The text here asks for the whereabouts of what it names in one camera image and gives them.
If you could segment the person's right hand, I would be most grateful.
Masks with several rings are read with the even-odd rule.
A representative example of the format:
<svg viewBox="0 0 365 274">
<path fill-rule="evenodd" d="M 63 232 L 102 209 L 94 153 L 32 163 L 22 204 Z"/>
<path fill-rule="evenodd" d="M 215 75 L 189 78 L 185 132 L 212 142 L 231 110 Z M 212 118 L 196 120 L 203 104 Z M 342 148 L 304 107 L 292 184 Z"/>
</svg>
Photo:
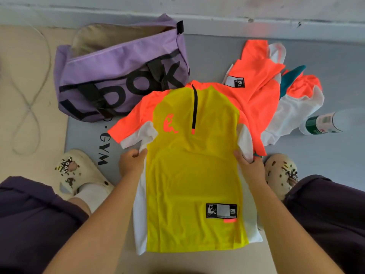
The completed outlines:
<svg viewBox="0 0 365 274">
<path fill-rule="evenodd" d="M 250 188 L 267 185 L 265 169 L 260 156 L 254 156 L 252 162 L 247 161 L 247 165 L 240 166 L 240 169 Z"/>
</svg>

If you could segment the person's left hand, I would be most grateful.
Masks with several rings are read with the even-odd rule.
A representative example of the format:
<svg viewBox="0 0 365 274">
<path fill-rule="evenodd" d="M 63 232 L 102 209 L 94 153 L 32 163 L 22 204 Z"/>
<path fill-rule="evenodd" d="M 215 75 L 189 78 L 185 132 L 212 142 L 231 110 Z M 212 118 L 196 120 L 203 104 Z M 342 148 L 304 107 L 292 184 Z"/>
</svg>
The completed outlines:
<svg viewBox="0 0 365 274">
<path fill-rule="evenodd" d="M 119 160 L 119 171 L 122 177 L 133 176 L 139 179 L 144 170 L 144 160 L 138 159 L 139 150 L 130 149 L 123 153 Z"/>
</svg>

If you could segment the yellow and orange sports jersey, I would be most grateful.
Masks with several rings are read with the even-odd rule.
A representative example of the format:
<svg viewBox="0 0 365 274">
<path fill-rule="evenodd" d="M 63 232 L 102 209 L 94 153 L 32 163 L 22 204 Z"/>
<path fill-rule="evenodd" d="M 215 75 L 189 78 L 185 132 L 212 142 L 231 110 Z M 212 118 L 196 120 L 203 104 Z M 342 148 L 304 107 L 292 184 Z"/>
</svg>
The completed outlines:
<svg viewBox="0 0 365 274">
<path fill-rule="evenodd" d="M 108 133 L 147 149 L 133 207 L 136 253 L 239 249 L 262 242 L 234 150 L 265 151 L 249 91 L 218 83 L 153 92 Z"/>
</svg>

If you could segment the person's right forearm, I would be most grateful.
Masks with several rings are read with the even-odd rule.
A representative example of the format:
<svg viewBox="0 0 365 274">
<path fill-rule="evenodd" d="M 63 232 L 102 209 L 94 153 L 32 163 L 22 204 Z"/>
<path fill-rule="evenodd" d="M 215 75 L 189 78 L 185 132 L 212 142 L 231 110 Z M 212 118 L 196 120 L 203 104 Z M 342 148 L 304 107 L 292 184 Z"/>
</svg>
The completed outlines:
<svg viewBox="0 0 365 274">
<path fill-rule="evenodd" d="M 344 274 L 295 220 L 264 179 L 248 179 L 278 274 Z"/>
</svg>

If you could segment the person's left forearm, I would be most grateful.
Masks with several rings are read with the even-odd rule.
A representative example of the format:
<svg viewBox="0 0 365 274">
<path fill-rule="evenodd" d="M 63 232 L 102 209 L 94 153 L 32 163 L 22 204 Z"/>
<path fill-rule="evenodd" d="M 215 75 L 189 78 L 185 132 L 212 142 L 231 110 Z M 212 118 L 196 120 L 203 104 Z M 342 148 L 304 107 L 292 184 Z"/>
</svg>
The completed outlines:
<svg viewBox="0 0 365 274">
<path fill-rule="evenodd" d="M 58 251 L 43 274 L 114 274 L 125 242 L 142 169 L 119 184 Z"/>
</svg>

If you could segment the cream right clog with charms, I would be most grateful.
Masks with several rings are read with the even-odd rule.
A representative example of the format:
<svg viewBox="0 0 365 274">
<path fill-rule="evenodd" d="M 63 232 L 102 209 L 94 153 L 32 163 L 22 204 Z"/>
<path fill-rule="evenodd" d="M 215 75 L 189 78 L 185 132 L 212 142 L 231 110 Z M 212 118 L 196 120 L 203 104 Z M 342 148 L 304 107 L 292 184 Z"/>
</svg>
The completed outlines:
<svg viewBox="0 0 365 274">
<path fill-rule="evenodd" d="M 284 201 L 286 195 L 298 183 L 298 168 L 285 154 L 271 155 L 264 163 L 265 179 L 268 186 Z"/>
</svg>

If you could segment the cream clog with charms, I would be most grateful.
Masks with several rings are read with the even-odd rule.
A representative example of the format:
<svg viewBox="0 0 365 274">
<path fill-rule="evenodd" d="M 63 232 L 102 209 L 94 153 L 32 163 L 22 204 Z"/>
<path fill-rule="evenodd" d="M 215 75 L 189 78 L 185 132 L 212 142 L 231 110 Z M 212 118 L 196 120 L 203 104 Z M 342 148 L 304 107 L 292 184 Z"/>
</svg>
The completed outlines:
<svg viewBox="0 0 365 274">
<path fill-rule="evenodd" d="M 57 162 L 54 173 L 67 194 L 76 195 L 84 184 L 98 184 L 111 193 L 114 185 L 100 172 L 96 164 L 83 151 L 71 149 Z"/>
<path fill-rule="evenodd" d="M 286 195 L 298 183 L 298 168 L 285 154 L 271 155 L 264 163 L 265 179 L 268 186 L 284 201 Z"/>
</svg>

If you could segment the white sock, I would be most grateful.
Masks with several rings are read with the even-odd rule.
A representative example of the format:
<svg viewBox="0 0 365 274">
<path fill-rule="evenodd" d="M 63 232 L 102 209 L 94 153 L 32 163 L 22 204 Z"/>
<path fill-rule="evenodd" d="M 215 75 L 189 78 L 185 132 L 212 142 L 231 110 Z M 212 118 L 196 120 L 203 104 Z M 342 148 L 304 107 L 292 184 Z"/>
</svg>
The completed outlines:
<svg viewBox="0 0 365 274">
<path fill-rule="evenodd" d="M 88 214 L 93 214 L 110 195 L 110 191 L 101 184 L 86 183 L 77 190 L 72 198 Z"/>
</svg>

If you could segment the cream left clog with charms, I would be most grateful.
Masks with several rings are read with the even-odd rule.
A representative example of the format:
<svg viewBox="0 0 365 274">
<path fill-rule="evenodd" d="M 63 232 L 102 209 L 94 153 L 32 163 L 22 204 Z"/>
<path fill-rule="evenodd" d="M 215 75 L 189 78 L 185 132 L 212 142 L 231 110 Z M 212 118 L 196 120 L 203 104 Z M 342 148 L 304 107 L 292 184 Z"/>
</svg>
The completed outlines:
<svg viewBox="0 0 365 274">
<path fill-rule="evenodd" d="M 83 151 L 71 149 L 57 162 L 54 173 L 67 194 L 76 195 L 84 184 L 98 184 L 111 193 L 114 185 L 100 172 L 96 164 Z"/>
</svg>

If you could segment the grey gym mat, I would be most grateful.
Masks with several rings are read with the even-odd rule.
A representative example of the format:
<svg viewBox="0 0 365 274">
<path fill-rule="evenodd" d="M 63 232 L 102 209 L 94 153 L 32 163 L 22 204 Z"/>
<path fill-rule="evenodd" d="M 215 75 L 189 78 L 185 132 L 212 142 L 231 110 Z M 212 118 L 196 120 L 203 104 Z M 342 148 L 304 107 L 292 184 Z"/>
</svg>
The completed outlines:
<svg viewBox="0 0 365 274">
<path fill-rule="evenodd" d="M 222 82 L 230 65 L 240 57 L 244 37 L 185 35 L 190 79 Z M 365 107 L 365 43 L 339 43 L 271 39 L 286 48 L 285 65 L 306 65 L 305 74 L 320 79 L 325 101 L 313 115 Z M 106 135 L 118 119 L 85 123 L 69 118 L 65 151 L 80 149 L 95 162 L 105 177 L 119 181 L 117 161 L 123 152 Z M 365 126 L 351 131 L 305 136 L 298 130 L 266 147 L 267 154 L 288 155 L 298 167 L 299 178 L 322 175 L 334 182 L 365 191 Z"/>
</svg>

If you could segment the orange white teal sports jersey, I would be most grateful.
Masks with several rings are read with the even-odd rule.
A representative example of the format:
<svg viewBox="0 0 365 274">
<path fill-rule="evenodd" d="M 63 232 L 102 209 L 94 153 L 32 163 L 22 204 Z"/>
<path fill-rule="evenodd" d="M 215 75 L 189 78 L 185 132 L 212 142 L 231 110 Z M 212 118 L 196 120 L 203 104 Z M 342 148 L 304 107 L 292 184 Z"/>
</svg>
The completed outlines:
<svg viewBox="0 0 365 274">
<path fill-rule="evenodd" d="M 264 146 L 274 145 L 280 137 L 290 134 L 311 114 L 322 107 L 324 95 L 320 80 L 304 74 L 306 65 L 300 65 L 280 74 L 280 98 L 270 124 L 261 134 Z"/>
</svg>

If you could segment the purple duffel bag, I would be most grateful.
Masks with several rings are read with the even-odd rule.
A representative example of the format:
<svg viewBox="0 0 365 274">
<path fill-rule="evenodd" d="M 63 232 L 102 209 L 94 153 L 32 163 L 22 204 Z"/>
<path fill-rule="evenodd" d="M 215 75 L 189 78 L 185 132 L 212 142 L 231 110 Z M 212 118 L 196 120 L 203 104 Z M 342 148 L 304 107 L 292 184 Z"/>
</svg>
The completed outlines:
<svg viewBox="0 0 365 274">
<path fill-rule="evenodd" d="M 151 22 L 95 23 L 59 45 L 54 85 L 59 110 L 84 122 L 126 116 L 154 91 L 184 87 L 190 69 L 184 22 L 166 14 Z"/>
</svg>

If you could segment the plastic bottle with green label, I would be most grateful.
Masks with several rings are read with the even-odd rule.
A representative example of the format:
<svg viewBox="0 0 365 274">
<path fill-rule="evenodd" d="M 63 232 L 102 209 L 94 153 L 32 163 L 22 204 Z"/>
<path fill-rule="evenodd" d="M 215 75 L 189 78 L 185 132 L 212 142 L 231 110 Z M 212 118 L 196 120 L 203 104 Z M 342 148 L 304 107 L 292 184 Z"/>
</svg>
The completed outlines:
<svg viewBox="0 0 365 274">
<path fill-rule="evenodd" d="M 365 125 L 365 107 L 356 107 L 312 116 L 305 120 L 299 131 L 304 135 L 341 133 Z"/>
</svg>

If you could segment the dark purple shorts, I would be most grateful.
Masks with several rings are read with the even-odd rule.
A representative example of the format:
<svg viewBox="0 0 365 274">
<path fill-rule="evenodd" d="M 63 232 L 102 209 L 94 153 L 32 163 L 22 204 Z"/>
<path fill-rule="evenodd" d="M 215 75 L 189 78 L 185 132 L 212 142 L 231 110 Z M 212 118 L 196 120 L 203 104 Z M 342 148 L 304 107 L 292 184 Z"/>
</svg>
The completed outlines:
<svg viewBox="0 0 365 274">
<path fill-rule="evenodd" d="M 365 274 L 365 192 L 311 175 L 284 204 L 346 274 Z M 0 184 L 0 273 L 42 274 L 88 219 L 50 186 L 21 176 Z"/>
</svg>

